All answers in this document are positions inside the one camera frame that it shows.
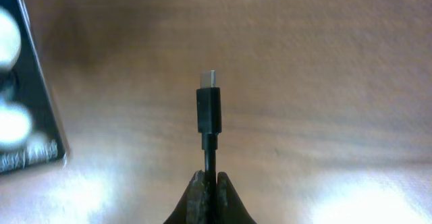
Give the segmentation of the black smartphone with bubble wallpaper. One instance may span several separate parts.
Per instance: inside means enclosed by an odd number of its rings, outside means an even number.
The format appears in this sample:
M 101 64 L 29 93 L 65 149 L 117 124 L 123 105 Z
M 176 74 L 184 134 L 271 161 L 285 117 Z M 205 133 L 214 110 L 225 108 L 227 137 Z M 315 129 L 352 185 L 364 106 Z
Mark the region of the black smartphone with bubble wallpaper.
M 24 0 L 1 0 L 1 174 L 64 165 L 70 148 Z

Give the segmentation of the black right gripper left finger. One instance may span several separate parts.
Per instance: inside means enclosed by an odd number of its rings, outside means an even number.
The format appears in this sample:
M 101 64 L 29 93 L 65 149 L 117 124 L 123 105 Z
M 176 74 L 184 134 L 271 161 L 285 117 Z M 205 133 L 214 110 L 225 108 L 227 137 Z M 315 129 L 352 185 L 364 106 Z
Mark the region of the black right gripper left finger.
M 207 222 L 207 184 L 205 173 L 196 171 L 182 197 L 164 224 L 205 224 Z

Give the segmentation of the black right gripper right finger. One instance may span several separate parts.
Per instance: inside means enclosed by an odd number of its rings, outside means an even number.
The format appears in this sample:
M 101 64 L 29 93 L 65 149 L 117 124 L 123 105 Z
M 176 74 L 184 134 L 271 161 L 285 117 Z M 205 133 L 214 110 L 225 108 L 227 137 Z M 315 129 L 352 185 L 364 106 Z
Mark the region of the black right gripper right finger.
M 242 203 L 227 173 L 217 174 L 217 223 L 256 224 Z

